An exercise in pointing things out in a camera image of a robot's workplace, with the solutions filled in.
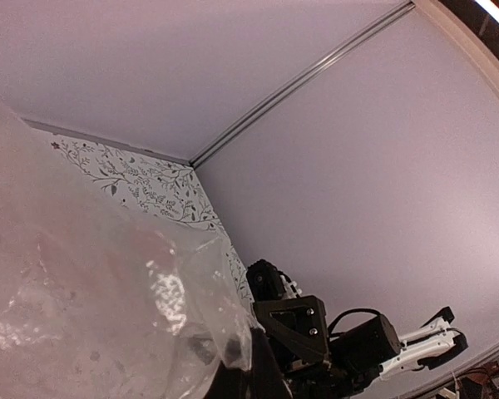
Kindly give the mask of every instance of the black mechanical part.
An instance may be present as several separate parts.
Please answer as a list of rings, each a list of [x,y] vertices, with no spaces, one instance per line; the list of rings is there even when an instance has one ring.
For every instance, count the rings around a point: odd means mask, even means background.
[[[268,336],[281,342],[296,357],[307,363],[327,360],[325,306],[314,295],[255,302],[253,309]]]
[[[378,310],[375,310],[375,309],[370,309],[370,308],[356,308],[356,309],[349,309],[349,310],[346,310],[345,312],[343,313],[340,313],[330,324],[329,324],[329,327],[328,327],[328,330],[329,330],[329,336],[330,337],[333,337],[333,336],[340,336],[341,333],[340,332],[336,332],[335,334],[332,334],[332,332],[334,331],[334,329],[336,328],[336,326],[338,325],[338,323],[340,323],[340,320],[342,320],[343,318],[345,318],[346,316],[348,316],[349,314],[354,314],[354,313],[370,313],[370,314],[374,314],[375,316],[378,316],[379,314],[381,314]]]
[[[396,330],[383,314],[344,332],[329,346],[333,360],[340,359],[351,374],[368,372],[401,352]]]
[[[443,318],[449,324],[455,319],[455,315],[453,314],[451,308],[446,306],[445,308],[440,309],[438,313],[429,318],[429,321],[422,325],[422,327],[427,326],[430,322],[436,320],[437,318]]]
[[[467,339],[464,334],[459,334],[454,337],[453,342],[455,343],[455,346],[449,349],[447,352],[437,357],[425,357],[418,360],[417,364],[420,366],[426,366],[429,370],[434,370],[435,368],[440,367],[441,365],[446,364],[450,360],[457,357],[468,347]]]
[[[279,270],[264,259],[249,266],[246,278],[255,302],[279,300],[286,292]]]

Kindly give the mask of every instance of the robotic arm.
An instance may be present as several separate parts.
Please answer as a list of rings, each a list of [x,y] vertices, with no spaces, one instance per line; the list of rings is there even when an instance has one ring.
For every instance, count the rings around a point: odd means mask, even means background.
[[[260,260],[249,267],[247,278],[254,314],[294,399],[350,397],[376,380],[432,370],[467,348],[464,334],[451,326],[450,308],[400,336],[373,309],[349,310],[327,327],[324,303],[315,296],[302,297],[297,284],[274,265]],[[333,332],[343,317],[358,312],[374,317],[347,332]]]

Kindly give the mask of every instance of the cable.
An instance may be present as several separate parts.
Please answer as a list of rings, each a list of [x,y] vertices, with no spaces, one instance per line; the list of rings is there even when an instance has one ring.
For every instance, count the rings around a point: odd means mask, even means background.
[[[473,374],[475,372],[482,372],[484,374],[488,374],[488,370],[485,367],[474,367],[467,369],[464,374]]]
[[[349,314],[352,314],[352,313],[371,313],[371,314],[374,314],[375,316],[381,315],[381,313],[378,310],[370,309],[370,308],[356,308],[356,309],[346,310],[345,312],[340,313],[333,320],[333,322],[329,324],[329,327],[328,327],[329,334],[331,334],[333,332],[334,328],[336,327],[336,325],[338,324],[338,322],[340,320],[342,320],[343,318],[345,318],[346,316],[348,316]]]
[[[486,370],[466,370],[462,374],[458,374],[458,378],[468,377],[470,374],[482,374],[488,378],[490,378],[490,374]]]
[[[451,374],[452,374],[452,379],[455,382],[455,393],[457,394],[457,397],[460,397],[461,384],[458,383],[457,377],[455,376],[455,372],[453,370],[451,370]]]
[[[464,335],[462,331],[460,331],[458,328],[450,327],[447,328],[446,331],[454,331],[455,333],[459,333],[460,335]]]

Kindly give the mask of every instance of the white ceiling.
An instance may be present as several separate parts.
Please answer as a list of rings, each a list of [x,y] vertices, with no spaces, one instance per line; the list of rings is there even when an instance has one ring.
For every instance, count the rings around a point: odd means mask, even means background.
[[[0,101],[189,159],[398,1],[0,1]]]

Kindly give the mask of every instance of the clear plastic bag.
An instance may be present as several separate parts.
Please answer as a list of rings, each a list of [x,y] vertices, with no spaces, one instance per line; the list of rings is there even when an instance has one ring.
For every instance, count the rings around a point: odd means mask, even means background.
[[[226,243],[112,203],[0,106],[0,394],[201,398],[250,369]]]

